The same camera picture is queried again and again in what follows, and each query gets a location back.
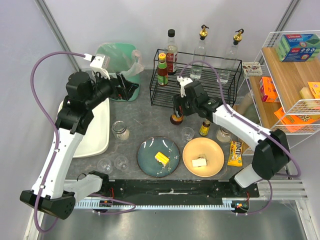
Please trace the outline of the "chili sauce jar red lid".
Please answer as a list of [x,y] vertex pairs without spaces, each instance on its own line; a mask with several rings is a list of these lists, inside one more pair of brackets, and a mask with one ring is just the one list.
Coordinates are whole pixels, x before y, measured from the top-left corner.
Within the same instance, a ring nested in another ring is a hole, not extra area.
[[180,125],[184,120],[184,116],[177,116],[175,113],[173,113],[171,116],[170,116],[170,122],[173,124],[173,125]]

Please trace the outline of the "small yellow label bottle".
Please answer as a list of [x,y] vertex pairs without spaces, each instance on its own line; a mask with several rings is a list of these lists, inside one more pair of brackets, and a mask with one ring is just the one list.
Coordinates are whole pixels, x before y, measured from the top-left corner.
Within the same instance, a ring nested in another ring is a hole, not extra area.
[[199,129],[199,134],[202,136],[202,137],[205,137],[208,135],[209,133],[209,129],[210,129],[210,125],[211,125],[211,122],[207,119],[205,119],[203,122],[202,122],[202,125]]

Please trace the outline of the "sauce bottle yellow cap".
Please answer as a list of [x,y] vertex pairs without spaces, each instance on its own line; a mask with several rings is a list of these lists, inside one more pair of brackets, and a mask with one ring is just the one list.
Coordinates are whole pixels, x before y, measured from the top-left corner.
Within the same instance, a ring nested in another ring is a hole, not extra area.
[[157,82],[160,86],[166,86],[168,84],[168,67],[166,57],[166,54],[163,52],[158,55]]

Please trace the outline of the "dark vinegar bottle black cap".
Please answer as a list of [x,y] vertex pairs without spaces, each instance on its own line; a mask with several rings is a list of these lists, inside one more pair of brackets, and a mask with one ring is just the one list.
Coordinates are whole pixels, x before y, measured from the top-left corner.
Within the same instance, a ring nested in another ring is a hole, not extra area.
[[167,70],[169,75],[174,75],[177,72],[178,46],[175,41],[176,31],[169,29],[167,31],[167,43],[164,48],[166,54]]

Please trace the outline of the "glass oil bottle gold spout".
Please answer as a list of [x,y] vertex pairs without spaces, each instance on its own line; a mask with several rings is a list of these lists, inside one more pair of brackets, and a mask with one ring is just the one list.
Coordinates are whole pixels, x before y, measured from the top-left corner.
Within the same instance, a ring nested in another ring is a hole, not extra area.
[[201,31],[199,32],[199,42],[194,49],[192,61],[196,61],[191,66],[190,78],[193,80],[199,80],[201,78],[203,65],[202,61],[205,60],[206,57],[206,37],[208,36],[208,26],[203,24],[201,26]]

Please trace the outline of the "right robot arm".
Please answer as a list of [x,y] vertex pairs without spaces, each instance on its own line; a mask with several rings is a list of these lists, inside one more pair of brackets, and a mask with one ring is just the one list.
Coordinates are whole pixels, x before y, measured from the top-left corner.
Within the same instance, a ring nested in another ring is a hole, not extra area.
[[224,104],[222,98],[210,98],[199,81],[178,77],[177,83],[180,92],[172,98],[177,117],[198,114],[236,135],[254,151],[252,163],[233,176],[240,188],[261,179],[270,180],[290,161],[287,137],[282,130],[272,131],[255,124]]

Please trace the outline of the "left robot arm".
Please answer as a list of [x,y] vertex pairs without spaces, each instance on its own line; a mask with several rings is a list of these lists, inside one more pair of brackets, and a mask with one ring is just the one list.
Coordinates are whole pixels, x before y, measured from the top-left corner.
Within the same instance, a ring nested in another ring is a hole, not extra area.
[[65,178],[87,129],[94,119],[93,110],[108,98],[128,101],[139,84],[125,79],[123,74],[104,77],[95,74],[92,80],[86,72],[69,76],[66,84],[67,96],[53,124],[54,137],[44,167],[30,190],[20,194],[20,201],[42,212],[65,220],[76,203],[92,194],[108,191],[109,176],[91,171],[83,179],[65,184]]

